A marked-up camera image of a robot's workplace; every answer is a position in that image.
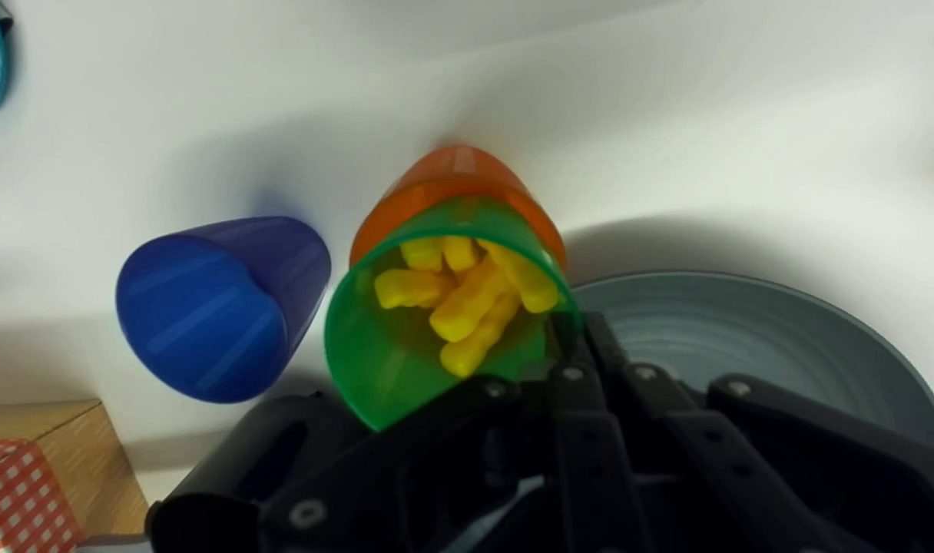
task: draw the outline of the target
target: dark gray plate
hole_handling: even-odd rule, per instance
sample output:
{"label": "dark gray plate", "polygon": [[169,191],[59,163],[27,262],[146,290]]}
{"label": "dark gray plate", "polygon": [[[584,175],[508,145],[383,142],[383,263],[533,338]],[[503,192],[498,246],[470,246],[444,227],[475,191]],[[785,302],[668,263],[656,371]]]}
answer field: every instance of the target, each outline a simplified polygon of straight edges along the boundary
{"label": "dark gray plate", "polygon": [[579,286],[635,361],[655,361],[708,390],[746,371],[934,444],[934,394],[859,319],[758,280],[723,273],[634,273]]}

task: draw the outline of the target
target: white surface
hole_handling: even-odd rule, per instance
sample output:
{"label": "white surface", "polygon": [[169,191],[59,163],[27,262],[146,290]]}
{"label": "white surface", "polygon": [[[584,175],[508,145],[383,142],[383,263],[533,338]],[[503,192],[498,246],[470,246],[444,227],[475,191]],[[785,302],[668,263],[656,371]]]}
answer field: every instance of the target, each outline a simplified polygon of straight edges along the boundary
{"label": "white surface", "polygon": [[[134,361],[111,306],[122,258],[281,207],[340,273],[363,211],[443,137],[529,181],[576,275],[770,275],[865,319],[934,386],[934,0],[8,6],[0,401],[100,397],[151,496],[245,406]],[[323,371],[315,325],[291,375]]]}

